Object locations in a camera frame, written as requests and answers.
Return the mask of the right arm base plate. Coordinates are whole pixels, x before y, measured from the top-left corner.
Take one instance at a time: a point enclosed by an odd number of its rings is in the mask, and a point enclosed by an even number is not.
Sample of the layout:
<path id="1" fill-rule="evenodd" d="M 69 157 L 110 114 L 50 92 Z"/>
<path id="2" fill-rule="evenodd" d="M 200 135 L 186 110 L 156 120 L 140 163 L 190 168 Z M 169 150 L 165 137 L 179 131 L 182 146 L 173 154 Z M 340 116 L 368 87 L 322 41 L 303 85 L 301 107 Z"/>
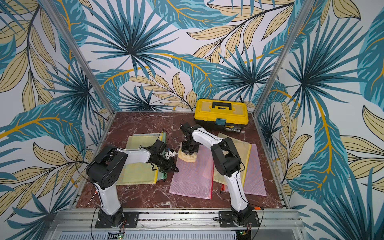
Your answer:
<path id="1" fill-rule="evenodd" d="M 261 219 L 255 211 L 249 212 L 245 217 L 232 211 L 220 211 L 218 220 L 221 228 L 255 228 L 260 226 Z"/>

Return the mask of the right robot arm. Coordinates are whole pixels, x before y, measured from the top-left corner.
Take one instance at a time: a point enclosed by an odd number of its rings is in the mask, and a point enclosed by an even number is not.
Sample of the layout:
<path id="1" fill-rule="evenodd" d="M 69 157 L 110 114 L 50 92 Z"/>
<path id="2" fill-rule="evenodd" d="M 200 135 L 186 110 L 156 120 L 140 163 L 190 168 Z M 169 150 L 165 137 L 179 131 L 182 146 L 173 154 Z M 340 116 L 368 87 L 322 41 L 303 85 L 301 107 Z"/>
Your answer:
<path id="1" fill-rule="evenodd" d="M 181 131 L 185 136 L 182 142 L 182 152 L 193 154 L 199 151 L 199 146 L 211 150 L 216 170 L 224 176 L 231 197 L 232 219 L 237 226 L 244 226 L 249 222 L 252 208 L 248 202 L 240 176 L 241 157 L 232 139 L 217 137 L 206 131 L 200 125 L 191 126 L 185 122 L 181 124 Z"/>

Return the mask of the cream wiping cloth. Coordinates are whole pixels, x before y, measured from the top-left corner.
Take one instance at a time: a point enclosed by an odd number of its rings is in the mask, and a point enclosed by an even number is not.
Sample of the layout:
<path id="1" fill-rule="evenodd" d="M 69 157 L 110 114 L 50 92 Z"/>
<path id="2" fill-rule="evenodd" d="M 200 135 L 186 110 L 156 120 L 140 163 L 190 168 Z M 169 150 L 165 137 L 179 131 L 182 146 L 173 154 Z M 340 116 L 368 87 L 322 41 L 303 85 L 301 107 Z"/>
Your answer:
<path id="1" fill-rule="evenodd" d="M 178 151 L 178 158 L 187 163 L 194 163 L 196 162 L 196 159 L 197 159 L 197 153 L 186 154 L 182 151 L 182 148 L 180 148 Z"/>

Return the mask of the pink red-zip mesh bag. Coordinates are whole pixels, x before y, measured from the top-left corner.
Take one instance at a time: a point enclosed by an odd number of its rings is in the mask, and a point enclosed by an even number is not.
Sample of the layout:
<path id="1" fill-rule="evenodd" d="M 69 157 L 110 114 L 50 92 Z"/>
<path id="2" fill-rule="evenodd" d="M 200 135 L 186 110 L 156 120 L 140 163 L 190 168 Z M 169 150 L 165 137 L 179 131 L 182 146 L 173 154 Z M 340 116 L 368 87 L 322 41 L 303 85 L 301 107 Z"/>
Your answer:
<path id="1" fill-rule="evenodd" d="M 213 189 L 214 161 L 209 148 L 200 146 L 194 163 L 177 159 L 178 173 L 174 173 L 170 193 L 185 197 L 210 200 Z"/>

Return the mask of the yellow mesh document bag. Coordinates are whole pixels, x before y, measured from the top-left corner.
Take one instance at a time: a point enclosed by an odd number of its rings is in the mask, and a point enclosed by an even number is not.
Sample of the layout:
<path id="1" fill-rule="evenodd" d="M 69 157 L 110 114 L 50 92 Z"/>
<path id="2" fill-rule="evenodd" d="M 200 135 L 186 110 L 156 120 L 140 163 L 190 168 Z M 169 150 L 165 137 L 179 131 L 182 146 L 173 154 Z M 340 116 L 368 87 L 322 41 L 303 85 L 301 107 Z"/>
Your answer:
<path id="1" fill-rule="evenodd" d="M 241 165 L 241 171 L 242 172 L 240 173 L 242 186 L 244 186 L 247 168 L 248 168 L 248 162 L 249 162 L 249 158 L 250 158 L 250 154 L 251 154 L 251 150 L 252 150 L 252 145 L 247 143 L 247 142 L 235 139 L 233 137 L 230 137 L 230 139 L 233 140 L 234 145 L 235 145 L 235 147 L 236 147 L 236 149 L 240 155 L 240 158 L 242 160 L 242 163 L 244 164 L 244 166 Z M 213 180 L 215 182 L 220 183 L 220 184 L 224 184 L 224 185 L 227 184 L 224 176 L 220 175 L 220 173 L 216 169 L 214 169 Z"/>

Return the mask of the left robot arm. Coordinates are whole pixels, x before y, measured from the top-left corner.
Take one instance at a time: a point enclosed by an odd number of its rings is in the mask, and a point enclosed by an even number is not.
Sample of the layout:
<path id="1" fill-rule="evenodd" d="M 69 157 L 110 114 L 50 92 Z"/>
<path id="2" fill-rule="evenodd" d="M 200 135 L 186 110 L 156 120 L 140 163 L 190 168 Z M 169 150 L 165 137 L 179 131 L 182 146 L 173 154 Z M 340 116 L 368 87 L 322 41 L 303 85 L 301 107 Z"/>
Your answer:
<path id="1" fill-rule="evenodd" d="M 167 149 L 166 143 L 160 140 L 149 147 L 132 150 L 106 145 L 86 168 L 89 181 L 96 187 L 101 201 L 99 218 L 112 226 L 118 226 L 123 221 L 116 184 L 124 166 L 144 163 L 150 164 L 154 171 L 177 173 L 176 155 L 175 150 Z"/>

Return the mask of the pink mesh document bag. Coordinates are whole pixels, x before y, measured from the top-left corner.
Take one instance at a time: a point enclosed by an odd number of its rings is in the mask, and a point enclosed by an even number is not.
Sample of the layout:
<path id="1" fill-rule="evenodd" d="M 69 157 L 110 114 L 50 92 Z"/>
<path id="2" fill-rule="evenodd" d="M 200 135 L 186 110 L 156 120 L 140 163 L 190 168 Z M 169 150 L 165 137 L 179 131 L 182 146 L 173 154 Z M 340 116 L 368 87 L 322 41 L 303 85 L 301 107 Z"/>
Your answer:
<path id="1" fill-rule="evenodd" d="M 263 197 L 267 195 L 256 145 L 252 145 L 243 188 L 245 194 Z"/>

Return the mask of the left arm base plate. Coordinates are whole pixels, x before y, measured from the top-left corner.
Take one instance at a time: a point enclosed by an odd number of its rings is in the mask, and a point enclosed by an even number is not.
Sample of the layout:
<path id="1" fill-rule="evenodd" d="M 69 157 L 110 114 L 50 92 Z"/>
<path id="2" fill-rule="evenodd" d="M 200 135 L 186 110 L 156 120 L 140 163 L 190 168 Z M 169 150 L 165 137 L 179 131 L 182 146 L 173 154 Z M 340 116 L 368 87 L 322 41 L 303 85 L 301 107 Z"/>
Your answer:
<path id="1" fill-rule="evenodd" d="M 95 227 L 96 229 L 135 229 L 138 219 L 139 212 L 116 212 L 110 216 L 100 211 Z"/>

